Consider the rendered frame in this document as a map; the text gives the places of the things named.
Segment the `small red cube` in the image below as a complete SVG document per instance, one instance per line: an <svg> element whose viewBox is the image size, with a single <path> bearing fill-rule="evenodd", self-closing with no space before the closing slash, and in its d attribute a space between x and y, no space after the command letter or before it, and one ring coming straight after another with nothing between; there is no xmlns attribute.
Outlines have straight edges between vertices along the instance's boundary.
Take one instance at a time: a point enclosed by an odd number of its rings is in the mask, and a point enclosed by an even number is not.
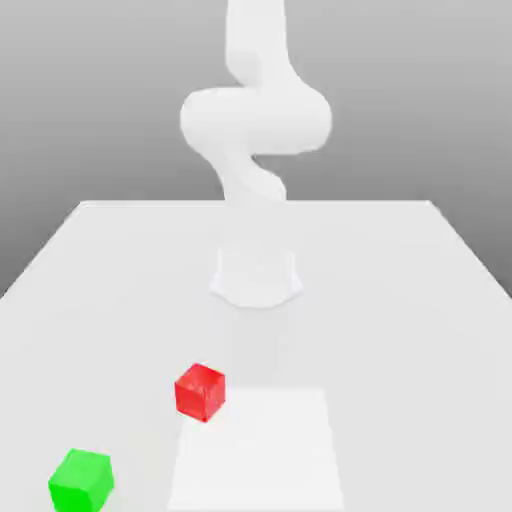
<svg viewBox="0 0 512 512"><path fill-rule="evenodd" d="M180 413L207 423L225 403L225 375L194 363L175 381L174 391Z"/></svg>

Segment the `small green cube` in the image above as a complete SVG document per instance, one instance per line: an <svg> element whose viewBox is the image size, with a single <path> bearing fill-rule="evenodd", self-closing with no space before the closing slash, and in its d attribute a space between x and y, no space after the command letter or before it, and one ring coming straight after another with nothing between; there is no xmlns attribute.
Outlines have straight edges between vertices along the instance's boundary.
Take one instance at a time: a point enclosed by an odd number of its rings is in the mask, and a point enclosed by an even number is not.
<svg viewBox="0 0 512 512"><path fill-rule="evenodd" d="M55 512L100 512L114 489L108 455L72 448L48 480Z"/></svg>

